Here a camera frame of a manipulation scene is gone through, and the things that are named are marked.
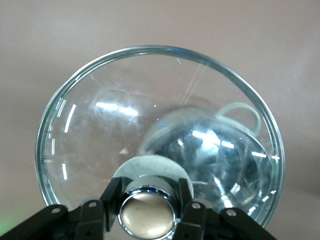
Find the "silver metal rim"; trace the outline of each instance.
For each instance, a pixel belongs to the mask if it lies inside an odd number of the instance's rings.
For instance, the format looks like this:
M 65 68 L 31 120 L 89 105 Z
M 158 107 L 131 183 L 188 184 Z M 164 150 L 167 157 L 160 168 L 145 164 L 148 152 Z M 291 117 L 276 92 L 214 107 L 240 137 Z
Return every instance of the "silver metal rim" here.
M 130 232 L 126 226 L 123 224 L 122 220 L 121 220 L 121 213 L 122 213 L 122 209 L 124 207 L 124 205 L 126 204 L 127 201 L 129 201 L 131 198 L 133 198 L 134 196 L 141 194 L 141 193 L 151 193 L 151 194 L 157 194 L 160 197 L 162 197 L 164 200 L 167 201 L 168 205 L 170 206 L 172 213 L 173 213 L 173 226 L 172 229 L 164 236 L 153 239 L 153 240 L 161 240 L 161 239 L 165 239 L 166 237 L 168 237 L 170 234 L 172 234 L 172 232 L 174 232 L 176 226 L 177 226 L 177 214 L 176 211 L 174 209 L 174 205 L 176 205 L 176 202 L 174 200 L 174 198 L 167 193 L 166 191 L 158 188 L 158 187 L 154 187 L 154 186 L 142 186 L 142 187 L 137 187 L 134 189 L 131 189 L 130 191 L 126 192 L 123 196 L 123 202 L 121 203 L 121 207 L 120 207 L 120 211 L 118 214 L 118 220 L 120 223 L 120 226 L 128 233 L 130 234 L 132 237 L 136 238 L 136 239 L 140 239 L 137 236 L 135 236 L 132 232 Z

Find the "clear glass bowl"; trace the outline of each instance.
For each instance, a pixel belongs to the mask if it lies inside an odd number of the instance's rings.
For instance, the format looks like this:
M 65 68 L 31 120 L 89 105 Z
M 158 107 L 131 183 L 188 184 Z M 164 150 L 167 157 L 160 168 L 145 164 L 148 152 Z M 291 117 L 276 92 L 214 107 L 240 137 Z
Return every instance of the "clear glass bowl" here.
M 264 227 L 275 211 L 285 156 L 265 102 L 220 62 L 170 46 L 109 53 L 57 90 L 36 140 L 44 200 L 75 209 L 149 154 L 180 164 L 218 213 L 238 207 Z

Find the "beige background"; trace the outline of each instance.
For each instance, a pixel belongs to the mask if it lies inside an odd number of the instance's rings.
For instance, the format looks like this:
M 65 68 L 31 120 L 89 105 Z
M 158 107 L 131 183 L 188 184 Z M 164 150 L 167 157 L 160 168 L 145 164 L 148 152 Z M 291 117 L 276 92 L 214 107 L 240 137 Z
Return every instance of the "beige background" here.
M 286 151 L 267 230 L 320 236 L 320 1 L 0 3 L 0 235 L 45 204 L 34 169 L 42 113 L 78 68 L 114 50 L 170 45 L 226 64 L 265 100 Z

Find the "screw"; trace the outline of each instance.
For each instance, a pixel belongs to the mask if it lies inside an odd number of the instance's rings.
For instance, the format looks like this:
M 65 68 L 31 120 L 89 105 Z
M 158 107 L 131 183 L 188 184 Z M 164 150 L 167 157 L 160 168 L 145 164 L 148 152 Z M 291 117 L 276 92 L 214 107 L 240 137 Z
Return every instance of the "screw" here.
M 56 213 L 60 212 L 60 210 L 61 210 L 60 208 L 56 207 L 56 208 L 52 209 L 51 213 L 56 214 Z
M 193 202 L 193 203 L 191 204 L 191 207 L 192 207 L 193 209 L 199 209 L 199 208 L 201 208 L 201 205 L 200 205 L 198 202 Z
M 235 210 L 232 210 L 232 209 L 228 209 L 225 213 L 228 214 L 230 217 L 237 216 L 237 213 L 235 212 Z
M 97 206 L 97 203 L 95 201 L 89 203 L 89 208 L 94 208 L 95 206 Z

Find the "glass surface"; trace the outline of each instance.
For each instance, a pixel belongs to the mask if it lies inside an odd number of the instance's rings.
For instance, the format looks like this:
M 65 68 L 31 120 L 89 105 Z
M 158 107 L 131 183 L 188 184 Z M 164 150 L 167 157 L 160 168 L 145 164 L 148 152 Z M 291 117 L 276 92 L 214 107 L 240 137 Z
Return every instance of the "glass surface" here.
M 195 198 L 217 212 L 238 207 L 264 227 L 279 201 L 285 158 L 272 114 L 240 76 L 205 55 L 131 47 L 71 76 L 37 136 L 43 197 L 75 209 L 99 197 L 121 164 L 144 154 L 180 164 Z

